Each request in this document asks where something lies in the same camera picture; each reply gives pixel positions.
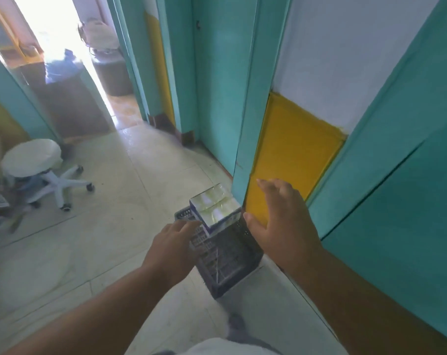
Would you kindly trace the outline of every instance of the left hand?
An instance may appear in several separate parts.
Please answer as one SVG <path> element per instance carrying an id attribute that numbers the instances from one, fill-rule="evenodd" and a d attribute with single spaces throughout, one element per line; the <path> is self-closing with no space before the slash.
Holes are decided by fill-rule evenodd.
<path id="1" fill-rule="evenodd" d="M 183 281 L 196 265 L 197 255 L 190 249 L 189 242 L 200 224 L 199 221 L 176 220 L 166 224 L 153 239 L 143 266 L 159 272 L 169 289 Z"/>

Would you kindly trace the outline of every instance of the white floor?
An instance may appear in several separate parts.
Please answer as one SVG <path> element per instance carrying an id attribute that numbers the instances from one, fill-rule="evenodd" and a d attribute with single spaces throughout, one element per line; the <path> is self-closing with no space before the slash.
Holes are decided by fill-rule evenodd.
<path id="1" fill-rule="evenodd" d="M 147 124 L 75 147 L 71 160 L 96 185 L 71 192 L 73 210 L 54 199 L 28 213 L 19 229 L 0 236 L 0 352 L 137 268 L 153 236 L 190 197 L 231 180 L 204 149 L 184 149 Z M 158 304 L 127 354 L 176 352 L 224 337 L 227 311 L 239 312 L 253 336 L 280 352 L 344 354 L 308 302 L 269 259 L 220 302 L 199 273 Z"/>

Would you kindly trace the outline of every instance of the stool seat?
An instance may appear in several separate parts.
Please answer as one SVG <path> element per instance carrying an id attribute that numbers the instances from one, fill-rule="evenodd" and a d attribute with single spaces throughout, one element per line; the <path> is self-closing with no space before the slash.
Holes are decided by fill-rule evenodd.
<path id="1" fill-rule="evenodd" d="M 2 159 L 4 174 L 16 178 L 31 177 L 62 162 L 61 148 L 53 140 L 38 139 L 20 143 Z"/>

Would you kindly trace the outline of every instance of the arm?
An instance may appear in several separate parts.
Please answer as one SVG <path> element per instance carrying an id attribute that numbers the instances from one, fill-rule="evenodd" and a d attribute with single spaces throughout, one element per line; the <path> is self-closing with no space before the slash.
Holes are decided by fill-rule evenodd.
<path id="1" fill-rule="evenodd" d="M 189 241 L 199 224 L 178 220 L 166 225 L 140 268 L 5 355 L 124 354 L 164 294 L 194 267 Z"/>
<path id="2" fill-rule="evenodd" d="M 447 354 L 447 338 L 324 250 L 303 198 L 289 183 L 258 180 L 267 228 L 245 213 L 267 255 L 303 288 L 351 355 Z"/>

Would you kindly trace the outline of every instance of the forearm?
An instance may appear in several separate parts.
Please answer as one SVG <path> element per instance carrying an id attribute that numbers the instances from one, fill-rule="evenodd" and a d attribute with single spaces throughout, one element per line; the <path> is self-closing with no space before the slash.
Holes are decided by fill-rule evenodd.
<path id="1" fill-rule="evenodd" d="M 22 341 L 6 355 L 124 354 L 168 290 L 160 274 L 142 266 Z"/>
<path id="2" fill-rule="evenodd" d="M 447 338 L 322 251 L 292 274 L 350 355 L 447 354 Z"/>

